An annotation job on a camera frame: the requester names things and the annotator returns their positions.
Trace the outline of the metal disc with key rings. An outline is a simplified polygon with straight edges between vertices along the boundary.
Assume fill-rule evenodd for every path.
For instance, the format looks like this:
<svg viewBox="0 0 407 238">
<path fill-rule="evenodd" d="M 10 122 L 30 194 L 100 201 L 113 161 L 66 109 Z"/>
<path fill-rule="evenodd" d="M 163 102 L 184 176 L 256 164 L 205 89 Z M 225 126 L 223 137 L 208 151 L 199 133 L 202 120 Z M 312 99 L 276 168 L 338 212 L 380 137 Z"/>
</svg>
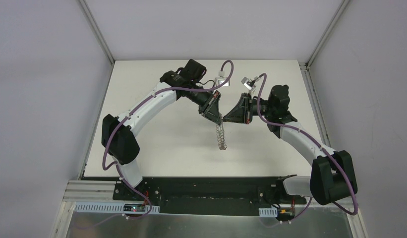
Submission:
<svg viewBox="0 0 407 238">
<path fill-rule="evenodd" d="M 225 130 L 224 130 L 223 123 L 216 125 L 216 136 L 217 136 L 218 148 L 220 150 L 226 150 L 227 145 L 226 145 L 226 140 L 225 140 Z"/>
</svg>

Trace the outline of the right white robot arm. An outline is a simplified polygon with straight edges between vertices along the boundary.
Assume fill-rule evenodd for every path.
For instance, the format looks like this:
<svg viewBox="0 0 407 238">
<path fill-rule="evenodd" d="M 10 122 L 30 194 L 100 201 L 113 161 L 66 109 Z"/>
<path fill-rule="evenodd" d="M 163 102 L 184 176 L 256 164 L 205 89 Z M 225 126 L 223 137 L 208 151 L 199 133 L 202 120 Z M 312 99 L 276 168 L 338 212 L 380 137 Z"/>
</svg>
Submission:
<svg viewBox="0 0 407 238">
<path fill-rule="evenodd" d="M 349 152 L 321 145 L 305 132 L 301 123 L 290 113 L 289 103 L 287 85 L 273 86 L 267 100 L 243 93 L 223 121 L 249 124 L 254 117 L 261 115 L 268 122 L 268 129 L 291 145 L 310 164 L 310 176 L 288 176 L 279 181 L 274 195 L 280 203 L 289 202 L 294 195 L 302 195 L 327 205 L 355 195 L 358 187 Z"/>
</svg>

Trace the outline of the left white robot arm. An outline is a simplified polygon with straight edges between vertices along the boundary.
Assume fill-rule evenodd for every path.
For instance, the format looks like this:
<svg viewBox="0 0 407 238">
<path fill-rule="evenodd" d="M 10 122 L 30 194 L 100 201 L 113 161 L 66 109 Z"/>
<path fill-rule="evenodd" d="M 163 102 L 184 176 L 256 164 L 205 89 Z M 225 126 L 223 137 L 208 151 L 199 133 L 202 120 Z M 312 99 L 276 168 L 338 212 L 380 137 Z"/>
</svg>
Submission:
<svg viewBox="0 0 407 238">
<path fill-rule="evenodd" d="M 143 175 L 136 160 L 140 153 L 136 139 L 139 132 L 160 111 L 181 97 L 195 103 L 202 117 L 221 125 L 218 89 L 229 83 L 233 71 L 232 61 L 225 61 L 216 77 L 221 83 L 205 89 L 199 83 L 207 68 L 190 59 L 184 67 L 164 73 L 152 91 L 131 109 L 118 116 L 108 114 L 103 118 L 101 144 L 105 151 L 102 167 L 106 171 L 116 166 L 120 180 L 127 185 L 125 194 L 131 200 L 139 200 L 144 195 L 144 187 L 140 184 Z"/>
</svg>

